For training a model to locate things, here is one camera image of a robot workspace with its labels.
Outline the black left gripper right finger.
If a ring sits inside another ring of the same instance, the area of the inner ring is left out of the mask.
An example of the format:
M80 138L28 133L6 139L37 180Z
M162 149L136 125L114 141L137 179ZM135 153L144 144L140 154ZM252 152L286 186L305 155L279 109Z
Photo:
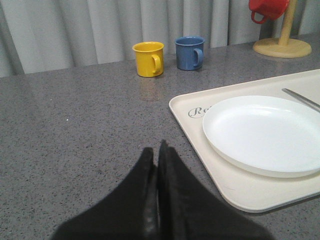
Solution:
M163 240L273 239L210 193L165 141L159 149L157 187Z

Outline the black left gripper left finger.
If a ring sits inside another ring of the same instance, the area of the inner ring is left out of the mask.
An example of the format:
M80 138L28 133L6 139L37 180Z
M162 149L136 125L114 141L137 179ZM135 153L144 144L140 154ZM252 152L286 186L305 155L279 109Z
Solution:
M63 223L53 240L158 239L157 167L142 151L125 179L99 203Z

